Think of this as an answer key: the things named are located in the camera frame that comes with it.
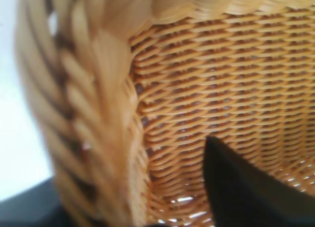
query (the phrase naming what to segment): tan wicker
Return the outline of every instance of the tan wicker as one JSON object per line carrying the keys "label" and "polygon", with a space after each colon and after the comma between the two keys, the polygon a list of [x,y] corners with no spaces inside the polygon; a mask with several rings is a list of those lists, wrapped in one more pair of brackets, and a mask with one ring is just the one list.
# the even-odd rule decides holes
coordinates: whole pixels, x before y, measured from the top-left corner
{"label": "tan wicker", "polygon": [[212,226],[207,135],[314,194],[313,3],[19,0],[20,75],[78,225]]}

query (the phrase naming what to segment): white background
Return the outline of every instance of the white background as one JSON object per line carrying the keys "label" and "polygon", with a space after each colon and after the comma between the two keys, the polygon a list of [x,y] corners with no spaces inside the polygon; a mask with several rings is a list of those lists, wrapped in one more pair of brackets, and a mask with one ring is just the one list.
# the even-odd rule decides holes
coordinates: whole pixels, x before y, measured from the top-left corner
{"label": "white background", "polygon": [[51,176],[48,157],[16,71],[16,1],[0,0],[0,201]]}

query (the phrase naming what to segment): black object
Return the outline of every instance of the black object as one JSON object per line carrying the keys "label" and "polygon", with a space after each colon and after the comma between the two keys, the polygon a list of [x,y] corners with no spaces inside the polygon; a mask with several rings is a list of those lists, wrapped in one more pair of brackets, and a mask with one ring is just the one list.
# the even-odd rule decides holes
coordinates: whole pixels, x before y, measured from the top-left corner
{"label": "black object", "polygon": [[0,227],[74,227],[52,180],[0,203]]}
{"label": "black object", "polygon": [[315,198],[255,168],[215,137],[204,178],[216,227],[315,227]]}

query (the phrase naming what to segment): black fabric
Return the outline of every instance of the black fabric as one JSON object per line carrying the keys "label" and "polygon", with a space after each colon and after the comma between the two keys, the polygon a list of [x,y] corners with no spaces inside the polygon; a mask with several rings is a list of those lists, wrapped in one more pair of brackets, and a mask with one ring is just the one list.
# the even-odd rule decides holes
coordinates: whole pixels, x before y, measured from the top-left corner
{"label": "black fabric", "polygon": [[258,170],[208,137],[204,179],[216,227],[315,226],[315,199]]}

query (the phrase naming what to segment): wicker weave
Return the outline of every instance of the wicker weave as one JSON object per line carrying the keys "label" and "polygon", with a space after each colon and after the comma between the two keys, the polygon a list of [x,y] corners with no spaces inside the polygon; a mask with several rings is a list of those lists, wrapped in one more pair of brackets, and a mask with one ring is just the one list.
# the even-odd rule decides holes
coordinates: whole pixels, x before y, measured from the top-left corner
{"label": "wicker weave", "polygon": [[20,0],[20,75],[78,225],[212,226],[207,135],[313,195],[313,3]]}

